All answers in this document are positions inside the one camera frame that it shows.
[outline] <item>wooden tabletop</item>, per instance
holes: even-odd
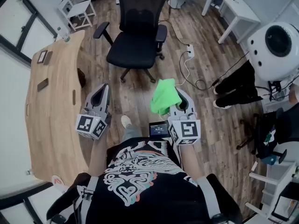
[[[78,31],[70,41],[61,39],[42,49],[53,51],[49,65],[37,64],[41,51],[35,53],[25,104],[33,173],[49,182],[58,175],[65,185],[88,169],[75,131],[81,109],[77,60],[84,36],[85,31]],[[37,85],[46,78],[49,85],[38,92]]]

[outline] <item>sneaker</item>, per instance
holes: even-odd
[[[214,88],[213,92],[214,92],[215,95],[219,95],[219,94],[216,92],[216,87]]]
[[[229,109],[230,107],[232,107],[231,105],[228,105],[228,106],[225,106],[225,107],[219,107],[219,106],[216,104],[216,100],[213,101],[213,106],[214,106],[215,108],[220,108],[220,109],[224,109],[224,110]]]
[[[126,128],[127,125],[131,125],[132,122],[131,122],[130,118],[127,115],[123,115],[121,117],[121,124],[122,124],[122,126],[124,126],[124,128]]]

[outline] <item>black pants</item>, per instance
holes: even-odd
[[[261,100],[262,98],[257,95],[254,81],[254,69],[247,61],[216,86],[216,92],[220,95],[235,90],[217,99],[216,104],[219,107],[225,107],[228,105],[249,104]]]

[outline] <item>electrical outlet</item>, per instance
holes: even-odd
[[[187,45],[187,51],[188,51],[188,56],[190,58],[194,57],[194,49],[193,49],[193,45],[189,44]]]

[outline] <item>backpack strap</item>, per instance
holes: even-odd
[[[202,190],[205,201],[206,201],[206,208],[209,213],[209,217],[212,221],[212,224],[222,224],[228,223],[227,217],[225,217],[219,208],[219,204],[217,201],[217,197],[215,191],[208,181],[206,177],[201,177],[196,180],[196,183],[199,185],[200,189]]]
[[[77,186],[77,191],[79,197],[75,202],[75,205],[71,205],[68,208],[61,211],[59,214],[56,214],[50,220],[47,220],[47,224],[63,224],[68,221],[70,216],[78,209],[80,204],[81,206],[81,224],[86,223],[87,212],[92,202],[92,196],[97,186],[99,178],[91,177],[88,186]]]

